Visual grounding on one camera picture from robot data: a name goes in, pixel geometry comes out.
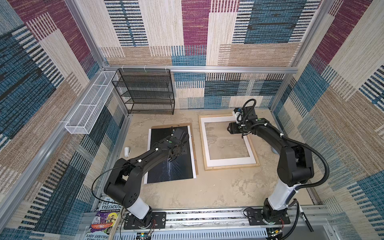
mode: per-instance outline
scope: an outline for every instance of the table surface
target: table surface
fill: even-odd
[[[268,109],[255,109],[259,118],[275,121]],[[140,197],[154,209],[189,207],[242,207],[261,206],[271,195],[277,183],[279,155],[258,136],[251,135],[255,151],[260,161],[259,167],[238,169],[204,170],[202,145],[199,128],[199,115],[231,113],[232,109],[175,109],[174,115],[134,114],[129,126],[124,147],[131,148],[128,158],[124,157],[124,147],[120,157],[130,159],[147,151],[148,129],[152,126],[192,123],[192,135],[196,152],[198,175],[195,179],[176,180],[152,184],[142,184]],[[312,205],[306,189],[295,195],[301,205]]]

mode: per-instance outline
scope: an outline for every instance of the black poster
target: black poster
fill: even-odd
[[[188,127],[181,128],[188,132]],[[151,148],[152,145],[161,139],[171,135],[171,128],[158,128],[151,130]],[[173,180],[193,178],[192,161],[190,154],[189,141],[185,144],[184,154],[178,156],[172,162],[163,161],[148,172],[147,183],[166,182]]]

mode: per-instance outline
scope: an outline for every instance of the black wire rack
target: black wire rack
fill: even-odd
[[[116,71],[112,81],[128,113],[173,114],[175,96],[168,69],[131,69]]]

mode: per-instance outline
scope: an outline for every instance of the book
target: book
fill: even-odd
[[[115,202],[110,197],[105,197],[104,200]],[[109,202],[102,202],[95,217],[93,218],[84,240],[108,239],[120,214],[120,209],[121,206],[118,203],[113,204]]]

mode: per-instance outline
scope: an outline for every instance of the white mesh basket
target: white mesh basket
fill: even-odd
[[[70,117],[65,128],[70,134],[89,134],[99,117],[111,91],[116,72],[103,71]]]

